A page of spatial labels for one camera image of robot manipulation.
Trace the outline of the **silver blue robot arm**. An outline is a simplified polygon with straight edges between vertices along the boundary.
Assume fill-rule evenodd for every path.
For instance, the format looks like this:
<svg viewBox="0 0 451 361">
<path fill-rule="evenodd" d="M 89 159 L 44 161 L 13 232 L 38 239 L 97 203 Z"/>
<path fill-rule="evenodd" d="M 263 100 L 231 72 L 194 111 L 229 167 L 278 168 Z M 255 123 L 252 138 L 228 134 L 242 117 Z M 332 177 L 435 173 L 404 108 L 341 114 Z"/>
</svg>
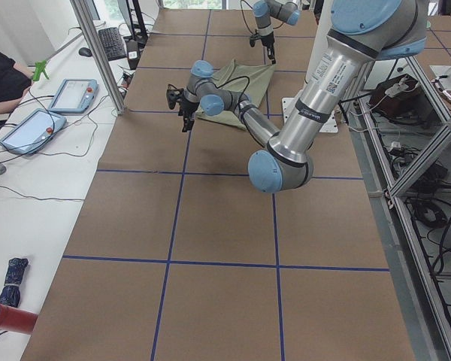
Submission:
<svg viewBox="0 0 451 361">
<path fill-rule="evenodd" d="M 253 15 L 256 21 L 256 30 L 250 36 L 250 46 L 254 47 L 256 42 L 260 41 L 265 47 L 271 63 L 275 64 L 275 37 L 271 20 L 276 19 L 294 26 L 300 17 L 298 2 L 258 1 L 253 5 Z"/>
<path fill-rule="evenodd" d="M 185 132 L 199 108 L 208 116 L 231 111 L 246 126 L 263 147 L 250 157 L 248 174 L 265 193 L 299 188 L 311 179 L 307 150 L 364 64 L 413 56 L 425 47 L 427 1 L 334 1 L 322 15 L 331 20 L 328 47 L 281 129 L 243 92 L 220 89 L 204 60 L 194 63 L 185 88 L 166 91 L 168 106 L 180 108 Z"/>
</svg>

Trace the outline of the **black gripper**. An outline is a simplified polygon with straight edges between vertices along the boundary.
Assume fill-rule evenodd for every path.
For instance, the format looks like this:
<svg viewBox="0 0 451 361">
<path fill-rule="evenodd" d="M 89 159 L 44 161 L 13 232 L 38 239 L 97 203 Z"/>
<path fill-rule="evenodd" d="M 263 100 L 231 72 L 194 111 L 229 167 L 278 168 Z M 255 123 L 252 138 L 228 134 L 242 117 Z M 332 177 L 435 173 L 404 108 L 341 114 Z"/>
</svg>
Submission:
<svg viewBox="0 0 451 361">
<path fill-rule="evenodd" d="M 182 132 L 190 132 L 194 126 L 193 114 L 198 109 L 197 102 L 191 102 L 188 99 L 181 99 L 179 102 L 179 112 L 178 115 L 183 117 L 183 128 Z"/>
<path fill-rule="evenodd" d="M 262 45 L 267 49 L 268 59 L 272 64 L 276 63 L 275 49 L 274 49 L 274 33 L 270 32 L 267 35 L 260 35 L 260 41 Z"/>
</svg>

